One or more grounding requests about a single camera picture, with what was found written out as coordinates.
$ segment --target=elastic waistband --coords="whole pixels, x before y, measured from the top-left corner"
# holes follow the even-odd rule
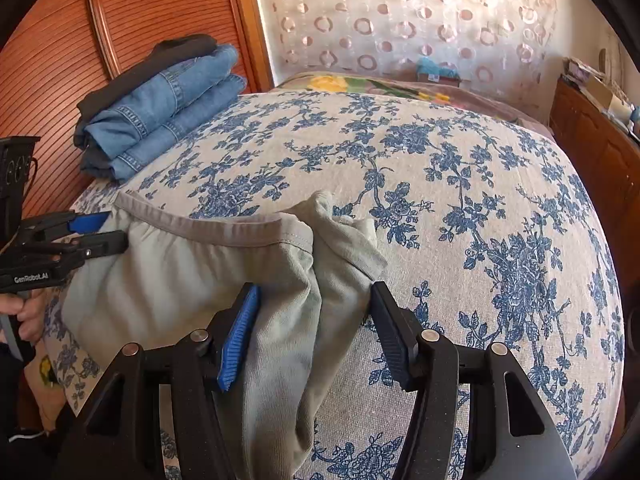
[[[195,220],[158,209],[138,193],[122,191],[118,192],[113,206],[157,229],[203,244],[250,248],[284,243],[310,254],[313,249],[311,227],[292,214]]]

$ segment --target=hand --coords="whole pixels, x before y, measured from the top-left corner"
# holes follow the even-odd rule
[[[31,297],[23,300],[13,294],[0,294],[0,314],[17,316],[22,324],[18,335],[23,341],[36,344],[42,337],[44,329],[44,311],[47,307],[49,295],[45,288],[31,291]],[[0,332],[0,343],[5,343],[6,338]]]

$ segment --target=metal screw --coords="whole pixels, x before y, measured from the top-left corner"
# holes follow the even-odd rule
[[[207,337],[209,337],[209,332],[204,330],[203,328],[199,328],[191,332],[191,340],[199,343],[200,341],[204,341]]]
[[[435,330],[432,330],[431,328],[428,328],[427,330],[423,330],[420,336],[425,341],[429,341],[431,343],[435,343],[438,339],[440,339],[440,334]]]
[[[494,343],[491,345],[491,351],[497,355],[507,355],[507,347],[502,343]]]
[[[127,343],[122,347],[122,353],[126,356],[131,357],[138,353],[138,343]]]

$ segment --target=black cable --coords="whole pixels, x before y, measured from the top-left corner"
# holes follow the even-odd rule
[[[27,188],[26,193],[22,197],[23,200],[27,198],[27,195],[29,194],[29,192],[31,191],[31,188],[33,187],[33,183],[36,181],[36,176],[38,176],[38,159],[32,156],[31,161],[35,163],[35,167],[33,168],[33,177],[31,178],[31,181],[29,183],[29,187]]]

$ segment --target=floral bedsheet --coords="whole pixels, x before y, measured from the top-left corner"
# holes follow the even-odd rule
[[[117,189],[94,182],[76,209],[104,210]],[[398,303],[455,343],[504,342],[556,421],[578,477],[598,465],[622,385],[618,285],[593,205],[545,137],[433,103],[277,91],[242,96],[124,189],[192,218],[273,212],[330,190],[335,214],[375,219]],[[45,341],[78,412],[100,370],[60,308],[54,300],[47,310]],[[389,479],[413,402],[363,320],[296,478]],[[468,390],[458,405],[452,479],[464,464]],[[167,475],[179,478],[170,431],[162,440]]]

